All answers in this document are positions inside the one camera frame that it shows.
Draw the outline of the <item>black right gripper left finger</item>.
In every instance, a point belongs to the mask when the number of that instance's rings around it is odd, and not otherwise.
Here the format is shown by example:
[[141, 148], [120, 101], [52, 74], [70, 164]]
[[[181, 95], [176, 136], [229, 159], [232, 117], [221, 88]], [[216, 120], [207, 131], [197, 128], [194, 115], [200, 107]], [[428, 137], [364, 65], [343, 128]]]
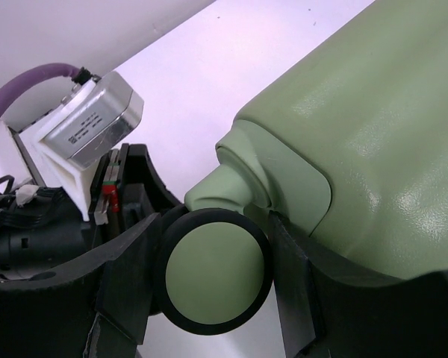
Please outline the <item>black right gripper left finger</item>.
[[29, 280], [0, 283], [0, 357], [135, 357], [161, 217]]

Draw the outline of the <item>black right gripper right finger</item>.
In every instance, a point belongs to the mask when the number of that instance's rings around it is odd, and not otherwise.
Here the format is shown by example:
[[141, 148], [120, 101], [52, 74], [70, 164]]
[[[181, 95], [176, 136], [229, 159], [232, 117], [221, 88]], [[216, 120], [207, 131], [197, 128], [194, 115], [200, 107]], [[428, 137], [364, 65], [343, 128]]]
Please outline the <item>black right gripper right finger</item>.
[[268, 217], [287, 357], [448, 357], [448, 270], [401, 280]]

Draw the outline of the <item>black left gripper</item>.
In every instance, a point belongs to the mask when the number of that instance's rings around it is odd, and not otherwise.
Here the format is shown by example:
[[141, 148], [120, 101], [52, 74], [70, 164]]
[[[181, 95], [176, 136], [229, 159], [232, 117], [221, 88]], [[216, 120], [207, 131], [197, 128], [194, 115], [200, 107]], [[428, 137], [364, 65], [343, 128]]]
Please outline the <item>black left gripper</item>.
[[86, 246], [104, 244], [157, 213], [169, 226], [183, 213], [182, 203], [166, 188], [144, 144], [123, 144], [99, 161], [90, 184], [90, 223], [80, 234]]

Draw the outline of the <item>green hard-shell suitcase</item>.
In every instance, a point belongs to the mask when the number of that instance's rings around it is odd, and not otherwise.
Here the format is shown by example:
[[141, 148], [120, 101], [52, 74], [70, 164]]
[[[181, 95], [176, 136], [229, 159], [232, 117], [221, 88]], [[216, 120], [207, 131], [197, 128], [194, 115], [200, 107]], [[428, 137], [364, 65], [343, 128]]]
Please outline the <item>green hard-shell suitcase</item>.
[[248, 321], [271, 282], [268, 213], [408, 279], [448, 269], [448, 1], [375, 1], [235, 116], [155, 262], [191, 333]]

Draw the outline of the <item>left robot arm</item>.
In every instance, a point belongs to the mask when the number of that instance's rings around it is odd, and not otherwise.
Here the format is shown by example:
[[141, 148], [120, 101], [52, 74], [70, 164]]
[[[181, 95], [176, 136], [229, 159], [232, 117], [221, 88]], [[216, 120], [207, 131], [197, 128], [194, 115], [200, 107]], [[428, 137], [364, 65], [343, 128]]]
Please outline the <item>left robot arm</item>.
[[63, 188], [39, 186], [23, 205], [18, 194], [10, 187], [0, 193], [0, 282], [48, 271], [180, 205], [143, 144], [102, 156], [89, 188], [88, 220]]

